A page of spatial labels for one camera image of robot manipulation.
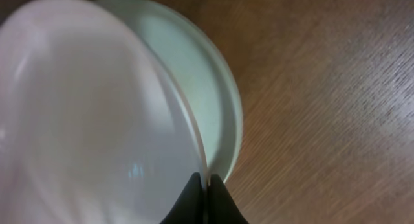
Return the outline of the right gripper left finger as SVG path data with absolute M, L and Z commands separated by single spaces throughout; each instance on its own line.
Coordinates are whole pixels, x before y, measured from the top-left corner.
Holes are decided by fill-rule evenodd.
M 204 219 L 204 191 L 200 173 L 194 173 L 161 224 L 201 224 Z

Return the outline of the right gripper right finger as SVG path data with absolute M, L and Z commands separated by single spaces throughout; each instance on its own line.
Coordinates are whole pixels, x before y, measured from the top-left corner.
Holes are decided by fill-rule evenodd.
M 211 174 L 207 195 L 209 224 L 248 224 L 217 174 Z

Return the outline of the pink-rimmed plate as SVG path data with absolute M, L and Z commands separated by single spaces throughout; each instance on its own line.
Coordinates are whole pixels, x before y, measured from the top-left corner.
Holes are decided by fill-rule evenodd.
M 206 163 L 177 83 L 87 0 L 1 26 L 1 222 L 160 223 Z

